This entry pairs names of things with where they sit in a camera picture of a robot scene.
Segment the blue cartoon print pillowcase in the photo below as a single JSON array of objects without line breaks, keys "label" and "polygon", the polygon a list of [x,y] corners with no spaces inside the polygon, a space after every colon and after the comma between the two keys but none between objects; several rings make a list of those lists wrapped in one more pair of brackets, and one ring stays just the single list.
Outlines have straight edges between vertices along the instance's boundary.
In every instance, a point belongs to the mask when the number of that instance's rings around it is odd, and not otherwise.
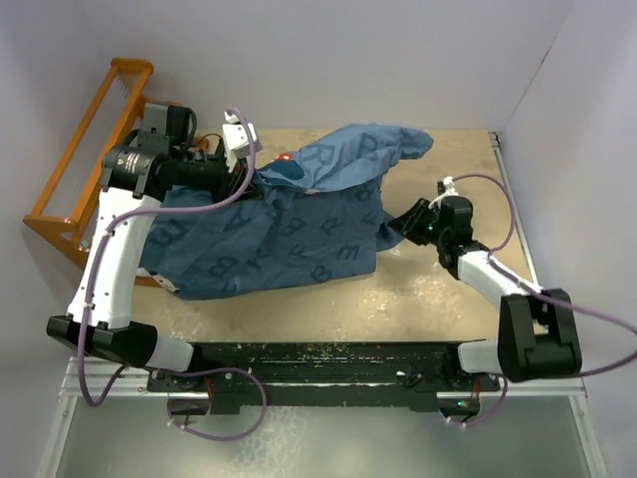
[{"label": "blue cartoon print pillowcase", "polygon": [[259,168],[262,200],[159,215],[140,268],[183,300],[213,300],[370,274],[402,240],[382,204],[384,175],[433,146],[425,131],[350,124]]}]

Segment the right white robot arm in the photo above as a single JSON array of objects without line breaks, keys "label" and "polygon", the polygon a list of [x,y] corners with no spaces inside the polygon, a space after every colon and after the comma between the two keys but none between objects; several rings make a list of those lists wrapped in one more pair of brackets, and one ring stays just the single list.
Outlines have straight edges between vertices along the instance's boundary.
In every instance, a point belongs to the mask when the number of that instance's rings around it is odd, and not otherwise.
[{"label": "right white robot arm", "polygon": [[444,381],[465,389],[478,373],[512,382],[578,374],[582,357],[573,311],[553,303],[569,303],[569,296],[536,286],[496,261],[473,237],[473,213],[472,202],[463,196],[436,204],[421,198],[389,222],[411,243],[435,246],[441,267],[499,312],[497,338],[460,344],[458,355],[443,364]]}]

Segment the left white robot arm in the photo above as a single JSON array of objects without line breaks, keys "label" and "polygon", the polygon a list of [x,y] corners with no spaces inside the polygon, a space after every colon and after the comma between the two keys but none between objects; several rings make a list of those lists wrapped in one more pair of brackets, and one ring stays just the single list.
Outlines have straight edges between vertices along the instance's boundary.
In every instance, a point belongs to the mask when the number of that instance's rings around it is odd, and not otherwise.
[{"label": "left white robot arm", "polygon": [[99,211],[87,265],[67,311],[49,319],[56,342],[86,356],[138,368],[170,369],[183,390],[201,385],[195,347],[132,318],[133,285],[152,222],[159,214],[212,212],[245,196],[260,149],[255,128],[237,109],[224,112],[218,158],[191,147],[196,115],[186,107],[149,103],[140,129],[103,160]]}]

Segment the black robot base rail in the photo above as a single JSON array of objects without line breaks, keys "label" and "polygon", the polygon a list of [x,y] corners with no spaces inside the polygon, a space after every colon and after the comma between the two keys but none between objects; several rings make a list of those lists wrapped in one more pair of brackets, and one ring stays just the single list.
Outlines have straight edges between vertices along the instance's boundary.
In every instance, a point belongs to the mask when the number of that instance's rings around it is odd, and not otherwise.
[{"label": "black robot base rail", "polygon": [[151,392],[211,395],[210,412],[243,406],[404,407],[428,412],[438,396],[497,391],[460,367],[455,342],[198,343],[190,376],[155,372]]}]

